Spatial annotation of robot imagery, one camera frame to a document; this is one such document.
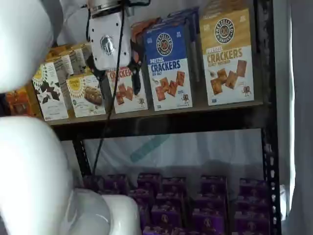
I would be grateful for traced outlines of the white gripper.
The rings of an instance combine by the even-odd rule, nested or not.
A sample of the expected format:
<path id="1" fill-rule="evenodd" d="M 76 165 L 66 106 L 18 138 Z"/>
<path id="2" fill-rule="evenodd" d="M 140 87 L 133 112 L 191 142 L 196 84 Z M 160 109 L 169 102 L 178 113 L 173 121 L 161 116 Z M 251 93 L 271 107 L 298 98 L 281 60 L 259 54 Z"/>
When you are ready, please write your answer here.
<path id="1" fill-rule="evenodd" d="M 92 54 L 86 61 L 91 73 L 98 81 L 106 78 L 105 70 L 112 70 L 119 64 L 132 72 L 133 92 L 141 90 L 139 72 L 142 66 L 142 46 L 130 41 L 130 24 L 125 12 L 91 18 L 89 21 Z"/>

